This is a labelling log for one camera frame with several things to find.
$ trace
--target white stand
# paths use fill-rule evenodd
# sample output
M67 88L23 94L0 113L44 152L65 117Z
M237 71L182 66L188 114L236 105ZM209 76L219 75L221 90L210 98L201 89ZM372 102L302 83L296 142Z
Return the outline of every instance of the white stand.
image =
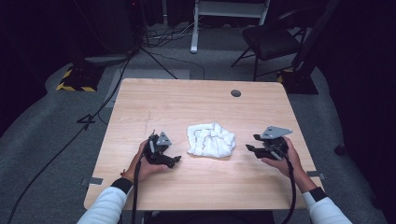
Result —
M200 15L260 18L259 25L262 25L264 24L265 16L267 15L269 2L270 0L267 0L265 4L253 4L195 0L191 53L196 53L198 51L198 17Z

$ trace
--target black chair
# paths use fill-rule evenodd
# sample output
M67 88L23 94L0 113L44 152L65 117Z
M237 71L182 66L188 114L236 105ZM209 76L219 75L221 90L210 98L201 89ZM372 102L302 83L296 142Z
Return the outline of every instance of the black chair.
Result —
M257 75L259 59L268 61L299 52L302 48L308 28L313 27L318 18L323 14L325 6L305 7L289 11L276 19L258 25L248 27L242 35L248 44L248 48L231 65L234 67L239 60L255 56L254 78L261 77L285 69L280 68L272 72ZM289 29L300 28L298 32L292 34Z

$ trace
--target person's right hand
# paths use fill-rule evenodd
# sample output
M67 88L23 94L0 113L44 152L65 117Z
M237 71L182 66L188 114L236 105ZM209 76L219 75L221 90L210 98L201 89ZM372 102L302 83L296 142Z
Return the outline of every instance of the person's right hand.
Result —
M140 158L140 154L143 153L143 149L145 148L146 143L148 140L142 142L139 147L139 151L134 155L134 158L131 161L131 164L129 165L129 168L127 171L122 172L120 175L122 177L129 179L132 183L134 183L134 168L136 167L136 164L138 163L138 160ZM140 165L140 171L139 171L139 179L138 181L144 181L146 178L149 177L149 175L162 172L168 169L168 166L166 165L153 165L148 162L146 157L142 158L142 163Z
M285 139L289 147L288 156L291 165L293 166L294 180L298 188L300 189L300 192L305 193L311 189L315 189L317 185L311 180L311 178L306 174L305 170L303 169L303 166L300 162L300 157L298 156L298 153L294 148L293 144L291 143L290 139L287 137L283 138ZM262 161L272 167L277 168L283 175L290 177L289 166L285 159L283 159L282 161L273 161L268 158L262 158Z
M286 144L288 144L289 160L294 168L294 173L300 173L300 172L304 173L303 167L300 162L300 157L298 156L298 153L294 148L293 143L290 141L289 138L287 137L283 137L283 138L285 139ZM289 166L285 159L283 159L282 161L274 161L268 158L262 158L262 161L272 167L277 168L280 171L280 173L289 177Z

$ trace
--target crumpled towel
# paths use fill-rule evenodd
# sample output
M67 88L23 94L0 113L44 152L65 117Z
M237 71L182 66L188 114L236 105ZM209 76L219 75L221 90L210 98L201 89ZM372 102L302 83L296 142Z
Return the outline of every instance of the crumpled towel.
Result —
M198 124L187 129L189 153L195 156L228 157L235 148L235 134L229 133L217 123Z

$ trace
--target white sleeve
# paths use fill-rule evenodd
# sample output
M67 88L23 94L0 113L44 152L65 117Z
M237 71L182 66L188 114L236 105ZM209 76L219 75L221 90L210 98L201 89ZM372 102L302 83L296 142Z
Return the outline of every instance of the white sleeve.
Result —
M78 224L117 223L127 194L119 188L108 187L98 196L94 204L79 219Z
M352 223L329 197L318 198L310 191L303 194L306 207L314 224Z

